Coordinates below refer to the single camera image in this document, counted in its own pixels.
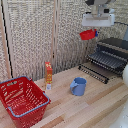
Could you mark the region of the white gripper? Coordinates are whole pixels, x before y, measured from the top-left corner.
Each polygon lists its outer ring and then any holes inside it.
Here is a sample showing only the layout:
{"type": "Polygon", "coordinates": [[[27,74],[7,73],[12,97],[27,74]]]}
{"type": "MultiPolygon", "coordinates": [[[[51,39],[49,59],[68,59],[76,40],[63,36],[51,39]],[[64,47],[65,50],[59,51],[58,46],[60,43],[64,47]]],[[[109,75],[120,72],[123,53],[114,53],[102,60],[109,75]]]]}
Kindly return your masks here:
{"type": "MultiPolygon", "coordinates": [[[[114,25],[115,15],[108,14],[103,17],[93,17],[91,14],[84,14],[82,25],[86,27],[111,27],[114,25]]],[[[95,37],[98,37],[99,31],[95,29],[95,37]]]]}

